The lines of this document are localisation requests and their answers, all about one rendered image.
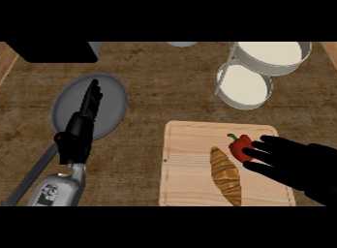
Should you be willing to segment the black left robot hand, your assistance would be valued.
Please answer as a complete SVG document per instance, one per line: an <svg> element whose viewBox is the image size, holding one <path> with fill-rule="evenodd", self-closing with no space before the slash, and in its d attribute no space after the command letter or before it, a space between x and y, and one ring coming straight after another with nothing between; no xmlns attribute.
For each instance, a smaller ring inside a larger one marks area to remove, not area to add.
<svg viewBox="0 0 337 248"><path fill-rule="evenodd" d="M98 80L92 79L83 93L79 111L71 114L66 130L54 136L61 165L83 164L88 159L101 98Z"/></svg>

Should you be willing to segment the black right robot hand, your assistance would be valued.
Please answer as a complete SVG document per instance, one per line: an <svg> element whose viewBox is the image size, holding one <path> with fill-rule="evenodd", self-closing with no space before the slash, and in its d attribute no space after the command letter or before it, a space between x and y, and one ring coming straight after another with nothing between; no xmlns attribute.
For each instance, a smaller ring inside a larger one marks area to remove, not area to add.
<svg viewBox="0 0 337 248"><path fill-rule="evenodd" d="M337 149L273 136L260 136L251 145L242 153L262 163L244 162L242 167L303 191L326 207L337 207Z"/></svg>

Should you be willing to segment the brown croissant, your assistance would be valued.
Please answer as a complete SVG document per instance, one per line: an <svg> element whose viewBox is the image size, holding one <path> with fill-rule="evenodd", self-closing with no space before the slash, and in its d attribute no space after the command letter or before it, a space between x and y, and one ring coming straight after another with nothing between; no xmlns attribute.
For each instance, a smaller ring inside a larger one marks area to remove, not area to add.
<svg viewBox="0 0 337 248"><path fill-rule="evenodd" d="M225 153L213 146L210 150L211 179L222 196L234 206L241 205L239 172Z"/></svg>

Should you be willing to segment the pale wooden cutting board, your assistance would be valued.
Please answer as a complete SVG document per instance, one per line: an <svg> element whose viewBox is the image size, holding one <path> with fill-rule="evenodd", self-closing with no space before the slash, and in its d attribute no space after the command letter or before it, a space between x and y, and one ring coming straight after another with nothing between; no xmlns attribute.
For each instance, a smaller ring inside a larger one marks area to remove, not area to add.
<svg viewBox="0 0 337 248"><path fill-rule="evenodd" d="M211 178L210 151L216 146L239 172L242 206L294 206L292 189L245 170L231 156L235 137L278 136L267 125L169 121L164 128L160 206L231 206Z"/></svg>

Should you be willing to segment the white tiered basket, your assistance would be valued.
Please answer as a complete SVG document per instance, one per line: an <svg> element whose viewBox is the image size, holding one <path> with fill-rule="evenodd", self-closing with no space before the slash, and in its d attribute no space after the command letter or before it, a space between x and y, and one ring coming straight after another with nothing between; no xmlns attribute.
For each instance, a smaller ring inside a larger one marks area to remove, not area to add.
<svg viewBox="0 0 337 248"><path fill-rule="evenodd" d="M270 78L292 73L310 51L310 42L229 42L214 82L222 101L235 109L256 109L270 95Z"/></svg>

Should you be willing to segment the grey frying pan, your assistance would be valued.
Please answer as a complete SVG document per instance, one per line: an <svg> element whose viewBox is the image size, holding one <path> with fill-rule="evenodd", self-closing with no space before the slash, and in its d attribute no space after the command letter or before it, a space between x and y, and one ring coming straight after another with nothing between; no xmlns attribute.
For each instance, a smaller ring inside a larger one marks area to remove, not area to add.
<svg viewBox="0 0 337 248"><path fill-rule="evenodd" d="M60 91L51 106L49 120L54 131L63 132L71 118L71 114L79 111L83 93L91 80L98 80L102 98L99 101L98 113L94 122L92 141L104 137L120 124L126 105L127 94L120 80L105 74L94 73L77 77ZM29 170L21 182L18 183L10 197L4 201L4 206L14 206L20 201L38 175L42 173L54 155L58 154L57 143L52 142Z"/></svg>

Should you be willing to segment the red bell pepper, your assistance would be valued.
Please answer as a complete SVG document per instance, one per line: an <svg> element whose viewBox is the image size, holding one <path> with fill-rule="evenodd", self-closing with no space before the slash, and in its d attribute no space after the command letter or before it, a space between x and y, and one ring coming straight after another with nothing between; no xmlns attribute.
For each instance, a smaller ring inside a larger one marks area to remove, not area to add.
<svg viewBox="0 0 337 248"><path fill-rule="evenodd" d="M241 162L248 162L253 160L253 158L242 153L244 148L253 149L251 140L247 135L241 135L239 137L235 137L234 134L226 135L229 138L232 138L232 142L228 145L228 150L231 152L232 157Z"/></svg>

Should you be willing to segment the black appliance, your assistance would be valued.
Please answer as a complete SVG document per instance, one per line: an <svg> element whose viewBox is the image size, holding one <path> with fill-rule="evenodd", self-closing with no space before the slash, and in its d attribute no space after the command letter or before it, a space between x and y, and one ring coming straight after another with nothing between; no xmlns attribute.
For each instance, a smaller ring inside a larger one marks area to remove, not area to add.
<svg viewBox="0 0 337 248"><path fill-rule="evenodd" d="M5 44L29 63L95 63L89 42L11 42Z"/></svg>

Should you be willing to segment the grey round container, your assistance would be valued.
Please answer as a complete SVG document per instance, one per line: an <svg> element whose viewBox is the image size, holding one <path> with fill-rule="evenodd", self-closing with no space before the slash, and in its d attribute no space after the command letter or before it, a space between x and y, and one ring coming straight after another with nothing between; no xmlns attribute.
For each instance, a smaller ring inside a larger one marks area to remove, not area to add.
<svg viewBox="0 0 337 248"><path fill-rule="evenodd" d="M91 46L91 49L92 49L95 56L99 56L99 50L102 47L102 43L101 42L89 42L88 44Z"/></svg>

